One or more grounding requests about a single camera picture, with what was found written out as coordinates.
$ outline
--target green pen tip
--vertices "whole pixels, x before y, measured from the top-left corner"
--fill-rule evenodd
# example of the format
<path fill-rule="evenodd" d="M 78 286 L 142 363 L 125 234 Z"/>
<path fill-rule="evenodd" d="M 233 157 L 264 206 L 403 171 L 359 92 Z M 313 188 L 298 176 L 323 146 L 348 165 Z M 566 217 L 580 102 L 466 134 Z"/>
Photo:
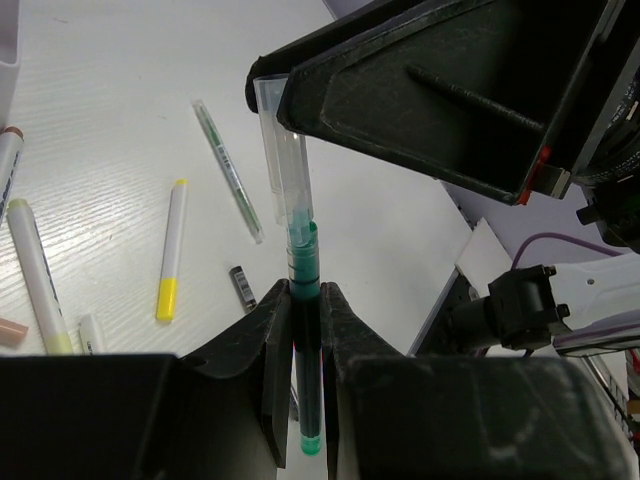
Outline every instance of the green pen tip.
<path fill-rule="evenodd" d="M 322 450 L 322 441 L 320 439 L 320 435 L 313 438 L 300 435 L 300 447 L 302 448 L 302 453 L 308 455 L 309 457 L 315 457 L 320 453 L 320 450 Z"/>

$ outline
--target pink marker cap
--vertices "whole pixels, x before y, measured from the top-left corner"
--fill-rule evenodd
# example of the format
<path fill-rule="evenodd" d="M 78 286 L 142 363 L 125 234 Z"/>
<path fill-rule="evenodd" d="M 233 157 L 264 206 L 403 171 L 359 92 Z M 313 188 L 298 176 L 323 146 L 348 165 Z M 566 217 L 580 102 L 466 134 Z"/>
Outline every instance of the pink marker cap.
<path fill-rule="evenodd" d="M 0 318 L 0 343 L 17 347 L 27 335 L 29 327 Z"/>

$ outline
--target small black cylinder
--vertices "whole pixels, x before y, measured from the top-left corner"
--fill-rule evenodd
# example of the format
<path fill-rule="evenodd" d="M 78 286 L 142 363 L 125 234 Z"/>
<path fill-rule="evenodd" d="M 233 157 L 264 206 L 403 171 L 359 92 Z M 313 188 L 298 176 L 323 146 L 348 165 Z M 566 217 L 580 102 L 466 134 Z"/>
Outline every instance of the small black cylinder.
<path fill-rule="evenodd" d="M 462 351 L 500 344 L 489 297 L 455 307 L 449 317 L 449 326 Z"/>

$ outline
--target green marker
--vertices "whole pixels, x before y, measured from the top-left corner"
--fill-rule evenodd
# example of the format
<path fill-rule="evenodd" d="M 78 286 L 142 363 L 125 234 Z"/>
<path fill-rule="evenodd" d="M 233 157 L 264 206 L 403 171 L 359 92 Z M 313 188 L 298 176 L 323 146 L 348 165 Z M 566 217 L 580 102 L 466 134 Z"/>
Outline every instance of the green marker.
<path fill-rule="evenodd" d="M 300 446 L 312 456 L 322 449 L 318 229 L 313 222 L 305 138 L 286 130 L 276 118 L 286 83 L 286 75 L 254 80 L 276 221 L 287 228 Z"/>
<path fill-rule="evenodd" d="M 218 133 L 218 129 L 213 123 L 207 107 L 204 106 L 202 100 L 195 100 L 191 105 L 193 105 L 193 110 L 196 112 L 196 117 L 198 117 L 200 126 L 202 127 L 207 140 L 209 140 L 211 149 L 218 159 L 218 163 L 220 164 L 225 177 L 227 177 L 229 187 L 231 187 L 233 196 L 238 202 L 238 207 L 242 212 L 244 221 L 247 223 L 247 227 L 249 227 L 251 235 L 256 243 L 262 243 L 262 240 L 264 240 L 264 232 L 262 231 L 262 225 L 260 225 L 258 215 L 251 204 L 251 200 L 249 200 L 247 192 L 242 186 L 242 182 L 238 176 L 238 171 L 231 162 L 229 152 L 227 152 L 227 148 L 224 146 L 224 143 L 222 143 L 220 133 Z"/>

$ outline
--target green pen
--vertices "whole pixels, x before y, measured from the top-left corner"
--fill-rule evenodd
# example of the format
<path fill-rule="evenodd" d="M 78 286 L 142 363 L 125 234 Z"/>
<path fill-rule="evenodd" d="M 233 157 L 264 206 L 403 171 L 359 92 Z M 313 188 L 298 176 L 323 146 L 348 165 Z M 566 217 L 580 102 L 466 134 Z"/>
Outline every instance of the green pen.
<path fill-rule="evenodd" d="M 220 133 L 213 123 L 207 107 L 205 107 L 202 100 L 195 100 L 191 105 L 193 106 L 193 110 L 196 112 L 196 117 L 198 117 L 198 121 L 200 122 L 200 126 L 209 141 L 209 145 L 211 145 L 211 149 L 213 150 L 225 177 L 227 177 L 229 187 L 233 192 L 233 196 L 236 198 L 236 202 L 238 202 L 238 207 L 242 212 L 244 221 L 247 223 L 247 227 L 249 227 L 251 235 L 256 243 L 262 243 L 262 240 L 264 240 L 264 232 L 262 231 L 262 225 L 260 225 L 258 215 L 251 204 L 251 200 L 249 200 L 246 190 L 242 186 L 242 182 L 238 176 L 238 171 L 231 161 L 227 148 L 224 146 L 224 143 L 222 143 Z"/>

